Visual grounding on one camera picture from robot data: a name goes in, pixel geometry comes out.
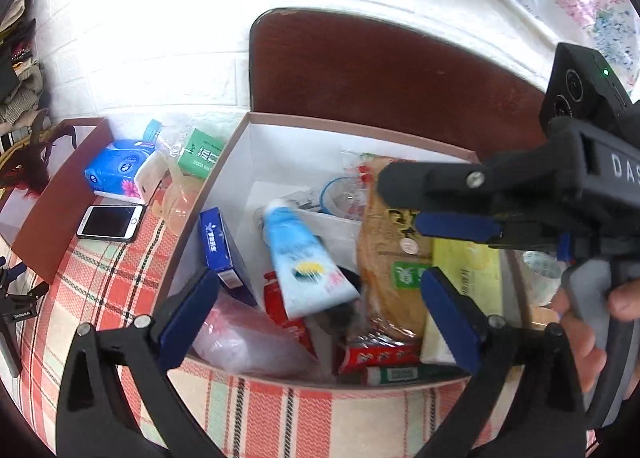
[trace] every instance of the green tube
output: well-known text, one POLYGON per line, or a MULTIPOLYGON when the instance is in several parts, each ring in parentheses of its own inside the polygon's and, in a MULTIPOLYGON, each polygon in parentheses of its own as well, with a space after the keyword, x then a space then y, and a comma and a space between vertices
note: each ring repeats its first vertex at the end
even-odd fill
POLYGON ((465 375, 457 366, 440 364, 418 364, 417 366, 397 366, 367 368, 364 380, 367 386, 387 384, 407 384, 411 382, 440 382, 453 380, 465 375))

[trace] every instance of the blue toothpaste tube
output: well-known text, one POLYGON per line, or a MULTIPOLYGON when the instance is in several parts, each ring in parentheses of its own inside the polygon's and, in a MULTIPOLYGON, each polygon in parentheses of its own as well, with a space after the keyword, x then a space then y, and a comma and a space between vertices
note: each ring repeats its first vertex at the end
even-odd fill
POLYGON ((360 297, 286 201, 273 200, 265 207, 264 231, 289 319, 360 297))

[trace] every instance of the smartphone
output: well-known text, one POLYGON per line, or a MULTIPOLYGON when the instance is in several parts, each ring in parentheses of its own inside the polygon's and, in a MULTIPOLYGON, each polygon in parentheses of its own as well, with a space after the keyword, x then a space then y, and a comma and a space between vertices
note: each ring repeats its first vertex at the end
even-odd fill
POLYGON ((141 205, 92 205, 78 227, 78 238, 110 242, 132 242, 144 207, 141 205))

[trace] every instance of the finger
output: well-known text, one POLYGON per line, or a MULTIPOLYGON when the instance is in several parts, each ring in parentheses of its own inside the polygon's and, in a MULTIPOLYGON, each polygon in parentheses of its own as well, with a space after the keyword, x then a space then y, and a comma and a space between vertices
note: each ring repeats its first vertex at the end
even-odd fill
POLYGON ((596 343, 596 334, 591 327, 571 312, 562 316, 560 324, 569 339, 569 346, 571 346, 575 360, 578 361, 589 355, 596 343))
POLYGON ((569 296, 563 289, 558 289, 550 306, 551 310, 555 310, 559 315, 564 314, 571 307, 569 296))
POLYGON ((596 383, 598 374, 607 363, 607 353, 600 348, 594 348, 587 356, 576 362, 580 388, 583 392, 590 391, 596 383))
POLYGON ((620 321, 632 321, 640 317, 640 279, 630 281, 609 294, 609 310, 620 321))
POLYGON ((635 391, 636 386, 638 385, 639 377, 638 377, 638 368, 633 375, 631 375, 631 380, 629 381, 629 385, 626 388, 625 400, 628 399, 635 391))

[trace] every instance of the bread package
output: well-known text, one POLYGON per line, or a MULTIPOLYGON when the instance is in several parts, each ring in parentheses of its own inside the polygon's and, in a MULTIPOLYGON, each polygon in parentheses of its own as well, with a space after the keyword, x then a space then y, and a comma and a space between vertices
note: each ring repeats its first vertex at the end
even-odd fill
POLYGON ((358 267, 366 285, 369 320, 387 336, 412 342, 424 333, 427 309, 420 278, 432 263, 432 240, 415 229, 417 211, 390 208, 376 191, 386 157, 367 161, 368 198, 358 239, 358 267))

